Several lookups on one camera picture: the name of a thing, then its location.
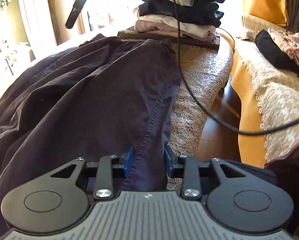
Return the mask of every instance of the grooved gray surface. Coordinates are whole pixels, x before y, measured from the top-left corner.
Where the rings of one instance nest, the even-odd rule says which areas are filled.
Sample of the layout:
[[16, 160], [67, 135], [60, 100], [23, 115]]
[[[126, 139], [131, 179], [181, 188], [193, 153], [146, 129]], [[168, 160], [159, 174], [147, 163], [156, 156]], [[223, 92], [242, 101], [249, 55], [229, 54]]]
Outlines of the grooved gray surface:
[[283, 231], [270, 236], [243, 236], [222, 228], [198, 202], [176, 192], [122, 192], [100, 202], [75, 228], [53, 236], [27, 236], [12, 231], [4, 240], [292, 240]]

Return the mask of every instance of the wooden floor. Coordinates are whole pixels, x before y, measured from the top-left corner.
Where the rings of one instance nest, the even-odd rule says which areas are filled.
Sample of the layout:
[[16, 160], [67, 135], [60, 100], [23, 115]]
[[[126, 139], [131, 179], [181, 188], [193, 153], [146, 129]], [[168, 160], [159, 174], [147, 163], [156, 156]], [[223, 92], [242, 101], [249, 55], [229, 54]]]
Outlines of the wooden floor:
[[[239, 127], [241, 101], [230, 85], [231, 77], [225, 89], [221, 89], [215, 99], [211, 111], [219, 119]], [[201, 140], [194, 156], [199, 161], [207, 161], [218, 157], [221, 159], [241, 161], [238, 148], [238, 135], [222, 128], [208, 117], [203, 128]]]

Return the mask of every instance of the black cable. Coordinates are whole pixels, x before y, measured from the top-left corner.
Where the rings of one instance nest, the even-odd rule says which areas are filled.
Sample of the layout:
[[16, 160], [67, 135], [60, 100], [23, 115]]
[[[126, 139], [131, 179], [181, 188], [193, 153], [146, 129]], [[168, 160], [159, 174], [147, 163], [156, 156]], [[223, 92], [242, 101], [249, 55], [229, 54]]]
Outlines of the black cable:
[[177, 20], [177, 27], [178, 27], [178, 37], [177, 37], [177, 47], [178, 47], [178, 66], [179, 66], [179, 70], [180, 70], [180, 74], [182, 76], [182, 79], [185, 83], [185, 86], [187, 88], [187, 90], [189, 91], [190, 95], [192, 96], [192, 98], [195, 100], [195, 102], [200, 106], [200, 108], [202, 108], [202, 110], [208, 114], [214, 121], [216, 121], [220, 126], [227, 128], [229, 130], [231, 130], [234, 133], [237, 134], [241, 134], [241, 135], [245, 135], [245, 136], [260, 136], [260, 135], [266, 135], [266, 134], [270, 134], [270, 133], [274, 133], [274, 132], [278, 132], [278, 131], [282, 131], [285, 130], [287, 128], [290, 128], [294, 125], [299, 124], [299, 118], [288, 122], [286, 124], [283, 125], [279, 125], [275, 128], [272, 129], [268, 129], [268, 130], [264, 130], [264, 131], [253, 131], [253, 132], [246, 132], [246, 131], [241, 131], [238, 128], [224, 122], [223, 120], [218, 119], [216, 116], [214, 116], [208, 109], [205, 108], [205, 106], [202, 105], [202, 103], [200, 103], [200, 101], [197, 99], [197, 97], [193, 94], [191, 88], [189, 87], [185, 77], [184, 77], [184, 73], [183, 70], [180, 66], [180, 43], [179, 43], [179, 37], [180, 37], [180, 27], [179, 27], [179, 20], [178, 20], [178, 13], [177, 13], [177, 6], [176, 6], [176, 1], [173, 0], [174, 2], [174, 7], [175, 7], [175, 14], [176, 14], [176, 20]]

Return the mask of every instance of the floral pink clothing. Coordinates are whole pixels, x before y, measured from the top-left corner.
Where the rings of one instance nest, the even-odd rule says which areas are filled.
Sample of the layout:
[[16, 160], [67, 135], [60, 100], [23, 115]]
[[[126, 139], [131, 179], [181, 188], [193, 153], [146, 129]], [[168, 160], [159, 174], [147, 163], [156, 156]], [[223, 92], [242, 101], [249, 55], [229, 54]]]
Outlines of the floral pink clothing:
[[286, 53], [299, 66], [299, 37], [286, 32], [280, 34], [271, 28], [268, 29], [268, 33], [281, 51]]

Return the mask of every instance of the dark blue fabric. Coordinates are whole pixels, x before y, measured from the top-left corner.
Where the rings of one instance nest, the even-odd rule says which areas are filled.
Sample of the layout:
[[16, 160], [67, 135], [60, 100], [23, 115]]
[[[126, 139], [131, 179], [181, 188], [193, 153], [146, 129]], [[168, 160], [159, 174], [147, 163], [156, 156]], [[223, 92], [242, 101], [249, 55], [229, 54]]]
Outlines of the dark blue fabric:
[[[28, 69], [0, 100], [0, 204], [75, 158], [135, 160], [121, 190], [164, 190], [163, 147], [181, 76], [169, 41], [98, 36]], [[0, 213], [0, 236], [8, 230]]]

